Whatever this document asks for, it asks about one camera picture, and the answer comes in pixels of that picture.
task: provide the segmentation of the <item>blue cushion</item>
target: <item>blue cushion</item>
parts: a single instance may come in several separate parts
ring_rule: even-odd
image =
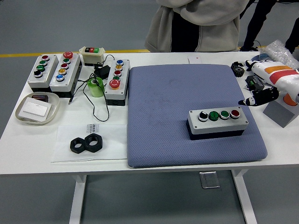
[[[267,150],[248,107],[241,136],[190,140],[189,110],[238,106],[244,99],[229,66],[180,64],[134,67],[128,89],[128,165],[134,168],[247,162]]]

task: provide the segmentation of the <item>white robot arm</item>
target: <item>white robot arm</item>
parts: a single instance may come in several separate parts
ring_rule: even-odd
[[[299,73],[296,70],[274,61],[246,61],[247,71],[252,70],[262,81],[273,86],[263,90],[252,98],[240,101],[241,105],[261,105],[277,99],[278,91],[285,91],[291,99],[299,103]]]

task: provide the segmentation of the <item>gray floor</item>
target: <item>gray floor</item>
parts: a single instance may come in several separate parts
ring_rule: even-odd
[[[241,20],[239,46],[254,7]],[[144,49],[156,10],[154,0],[4,0],[0,55],[78,51],[83,46]],[[276,4],[257,37],[261,45],[285,42],[298,10],[299,3]],[[35,60],[0,57],[0,135]],[[298,171],[259,169],[245,174],[259,224],[298,223]],[[92,176],[82,223],[244,223],[229,172],[219,176],[221,189],[208,191],[201,188],[197,172]],[[67,176],[0,177],[0,223],[68,223],[74,186]]]

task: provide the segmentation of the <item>green tape roll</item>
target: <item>green tape roll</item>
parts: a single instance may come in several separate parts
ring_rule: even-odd
[[[93,97],[102,97],[104,95],[104,91],[105,91],[105,88],[104,88],[104,84],[103,84],[103,80],[99,77],[97,77],[97,81],[99,83],[99,86],[101,87],[101,90],[97,84],[96,84],[96,80],[93,78],[93,79],[90,79],[88,82],[87,82],[87,86],[89,88],[89,91],[90,93],[92,94]]]

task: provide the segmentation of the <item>white table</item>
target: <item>white table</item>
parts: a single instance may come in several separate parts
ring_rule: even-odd
[[[129,59],[131,67],[157,64],[187,64],[189,56],[199,56],[202,63],[231,65],[235,61],[250,60],[256,52],[222,52],[222,53],[127,53],[113,54],[118,59]],[[110,65],[112,57],[108,57],[105,64]],[[93,69],[83,66],[80,79],[86,79]],[[238,78],[244,98],[250,93],[243,89],[246,75]],[[25,84],[14,112],[20,101],[32,90]],[[106,106],[103,98],[92,98],[96,103],[95,113],[99,118],[106,117]],[[158,168],[134,169],[127,165],[127,160],[114,161],[85,161],[51,163],[54,145],[57,137],[57,128],[60,125],[86,125],[99,123],[92,115],[92,106],[81,91],[75,95],[71,105],[68,98],[60,99],[60,107],[54,119],[43,126],[32,126],[21,123],[12,113],[6,129],[0,140],[0,175],[34,175],[34,174],[64,174],[72,175],[76,179],[73,207],[70,223],[79,223],[85,189],[86,175],[114,174],[123,172],[178,172],[200,170],[232,170],[236,188],[247,223],[256,223],[256,218],[250,203],[242,175],[250,168],[289,167],[299,165],[299,119],[296,118],[285,128],[281,128],[263,114],[266,105],[251,107],[263,140],[268,150],[268,156],[262,161],[205,164],[194,166],[173,166]],[[109,106],[110,118],[105,124],[126,124],[127,106]]]

